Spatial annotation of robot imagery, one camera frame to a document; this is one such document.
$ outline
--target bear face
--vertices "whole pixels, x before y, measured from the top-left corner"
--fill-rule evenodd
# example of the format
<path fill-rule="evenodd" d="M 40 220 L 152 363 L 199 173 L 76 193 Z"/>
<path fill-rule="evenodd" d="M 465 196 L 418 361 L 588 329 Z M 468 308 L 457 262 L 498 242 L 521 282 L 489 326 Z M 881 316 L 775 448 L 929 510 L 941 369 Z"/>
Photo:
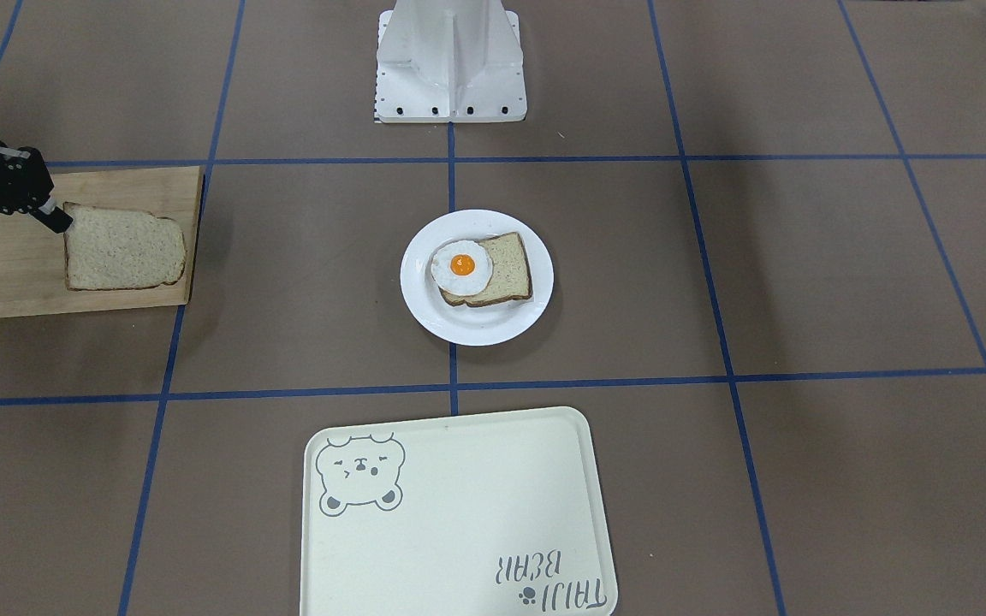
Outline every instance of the bear face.
<path fill-rule="evenodd" d="M 314 459 L 325 492 L 318 501 L 322 513 L 341 515 L 348 506 L 375 503 L 383 511 L 402 502 L 398 476 L 406 461 L 406 449 L 394 434 L 349 437 L 343 443 L 327 441 Z"/>

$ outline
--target bread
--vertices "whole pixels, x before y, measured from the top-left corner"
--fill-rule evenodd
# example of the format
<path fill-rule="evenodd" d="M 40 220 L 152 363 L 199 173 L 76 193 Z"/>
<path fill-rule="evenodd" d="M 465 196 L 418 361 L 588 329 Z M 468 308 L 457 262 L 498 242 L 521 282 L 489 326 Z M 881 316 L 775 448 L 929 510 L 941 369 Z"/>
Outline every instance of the bread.
<path fill-rule="evenodd" d="M 63 209 L 74 218 L 63 234 L 71 291 L 154 288 L 185 273 L 185 237 L 176 221 L 76 203 Z"/>
<path fill-rule="evenodd" d="M 493 261 L 493 276 L 490 284 L 481 293 L 459 296 L 439 289 L 443 301 L 451 305 L 469 305 L 481 308 L 485 305 L 501 304 L 513 299 L 531 299 L 532 270 L 527 264 L 527 251 L 524 239 L 513 231 L 478 242 L 490 254 Z"/>

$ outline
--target cutting board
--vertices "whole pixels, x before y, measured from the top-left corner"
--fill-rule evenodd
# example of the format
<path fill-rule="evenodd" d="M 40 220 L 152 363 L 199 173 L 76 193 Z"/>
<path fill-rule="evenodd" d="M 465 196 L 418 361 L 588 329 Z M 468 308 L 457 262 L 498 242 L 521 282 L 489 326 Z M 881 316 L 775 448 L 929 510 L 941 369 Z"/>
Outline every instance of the cutting board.
<path fill-rule="evenodd" d="M 176 284 L 132 291 L 70 291 L 63 235 L 32 216 L 0 214 L 0 318 L 116 311 L 188 303 L 196 254 L 196 222 L 204 168 L 177 167 L 54 175 L 52 196 L 118 210 L 147 210 L 172 218 L 185 235 L 185 274 Z"/>

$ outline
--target bear ear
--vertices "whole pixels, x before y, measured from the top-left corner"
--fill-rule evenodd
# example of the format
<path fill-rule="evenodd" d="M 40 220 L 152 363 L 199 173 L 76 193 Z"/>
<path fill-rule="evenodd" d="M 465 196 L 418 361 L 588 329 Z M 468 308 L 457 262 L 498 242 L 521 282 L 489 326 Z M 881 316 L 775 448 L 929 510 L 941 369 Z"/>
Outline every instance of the bear ear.
<path fill-rule="evenodd" d="M 329 515 L 330 518 L 336 518 L 336 516 L 345 512 L 346 508 L 348 508 L 348 503 L 334 499 L 329 492 L 326 492 L 326 494 L 322 495 L 321 500 L 318 500 L 318 507 L 321 508 L 322 513 L 325 515 Z"/>
<path fill-rule="evenodd" d="M 375 500 L 376 506 L 383 511 L 392 511 L 402 504 L 402 489 L 398 486 L 391 486 L 386 495 L 379 496 Z"/>

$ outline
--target white plate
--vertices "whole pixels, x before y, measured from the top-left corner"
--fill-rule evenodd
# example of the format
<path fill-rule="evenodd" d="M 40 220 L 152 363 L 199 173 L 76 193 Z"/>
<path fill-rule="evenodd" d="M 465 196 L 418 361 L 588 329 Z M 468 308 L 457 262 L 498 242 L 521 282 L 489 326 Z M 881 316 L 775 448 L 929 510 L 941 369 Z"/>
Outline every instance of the white plate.
<path fill-rule="evenodd" d="M 431 279 L 428 262 L 436 250 L 456 240 L 482 240 L 518 231 L 532 270 L 532 297 L 485 308 L 449 305 Z M 426 330 L 448 342 L 485 347 L 515 338 L 543 315 L 555 288 L 555 266 L 547 246 L 531 228 L 508 214 L 490 210 L 459 210 L 428 222 L 414 235 L 400 273 L 402 296 Z"/>
<path fill-rule="evenodd" d="M 302 490 L 301 616 L 618 603 L 591 432 L 568 406 L 324 429 Z"/>

